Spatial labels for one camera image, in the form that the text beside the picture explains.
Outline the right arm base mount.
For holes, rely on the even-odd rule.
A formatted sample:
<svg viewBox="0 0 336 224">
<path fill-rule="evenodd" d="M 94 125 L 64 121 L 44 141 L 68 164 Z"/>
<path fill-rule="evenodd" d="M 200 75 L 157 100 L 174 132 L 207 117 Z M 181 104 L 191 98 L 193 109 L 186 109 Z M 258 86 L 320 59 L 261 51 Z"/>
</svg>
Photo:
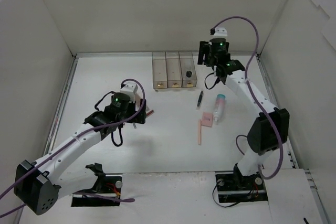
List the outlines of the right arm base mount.
<svg viewBox="0 0 336 224">
<path fill-rule="evenodd" d="M 233 172 L 216 173 L 213 189 L 214 201 L 225 208 L 245 202 L 268 201 L 266 186 L 257 173 L 238 181 Z"/>
</svg>

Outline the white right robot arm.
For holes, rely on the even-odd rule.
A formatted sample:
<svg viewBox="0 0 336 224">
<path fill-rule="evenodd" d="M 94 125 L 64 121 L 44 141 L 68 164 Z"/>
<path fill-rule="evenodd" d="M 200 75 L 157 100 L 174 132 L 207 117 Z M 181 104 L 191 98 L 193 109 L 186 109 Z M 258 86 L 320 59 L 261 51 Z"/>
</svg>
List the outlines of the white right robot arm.
<svg viewBox="0 0 336 224">
<path fill-rule="evenodd" d="M 274 178 L 284 161 L 284 144 L 288 140 L 290 114 L 269 101 L 248 76 L 250 63 L 243 65 L 232 59 L 225 38 L 201 41 L 198 51 L 198 65 L 212 69 L 217 80 L 230 89 L 250 113 L 251 127 L 247 133 L 248 148 L 243 158 L 235 165 L 233 184 L 245 188 L 251 182 L 251 175 L 259 173 L 265 180 Z M 265 175 L 261 168 L 265 160 L 279 151 L 275 171 Z"/>
</svg>

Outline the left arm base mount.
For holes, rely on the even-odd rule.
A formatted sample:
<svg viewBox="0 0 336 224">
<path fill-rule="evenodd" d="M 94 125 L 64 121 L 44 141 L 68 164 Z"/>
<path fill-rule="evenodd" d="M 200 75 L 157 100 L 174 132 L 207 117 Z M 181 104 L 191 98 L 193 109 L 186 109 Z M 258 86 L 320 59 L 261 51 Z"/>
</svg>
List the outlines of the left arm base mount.
<svg viewBox="0 0 336 224">
<path fill-rule="evenodd" d="M 97 177 L 94 185 L 89 189 L 83 189 L 81 192 L 89 194 L 98 194 L 109 198 L 119 199 L 121 196 L 122 176 L 107 174 L 103 171 L 102 165 L 98 163 L 86 166 Z M 71 207 L 117 207 L 119 202 L 108 199 L 97 198 L 89 195 L 72 196 Z"/>
</svg>

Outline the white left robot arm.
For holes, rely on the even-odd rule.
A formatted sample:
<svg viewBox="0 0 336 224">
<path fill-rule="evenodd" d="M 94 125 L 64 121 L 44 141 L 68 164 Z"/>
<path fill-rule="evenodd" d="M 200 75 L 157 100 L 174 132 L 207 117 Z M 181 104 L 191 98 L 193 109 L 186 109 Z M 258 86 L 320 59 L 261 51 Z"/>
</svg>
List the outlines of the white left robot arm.
<svg viewBox="0 0 336 224">
<path fill-rule="evenodd" d="M 21 162 L 16 170 L 14 194 L 36 215 L 42 215 L 64 196 L 103 190 L 106 174 L 101 164 L 85 165 L 78 173 L 67 168 L 88 149 L 121 131 L 125 123 L 145 123 L 146 99 L 141 98 L 140 107 L 136 107 L 140 88 L 127 82 L 119 92 L 110 91 L 111 103 L 104 110 L 96 109 L 69 139 L 32 163 Z"/>
</svg>

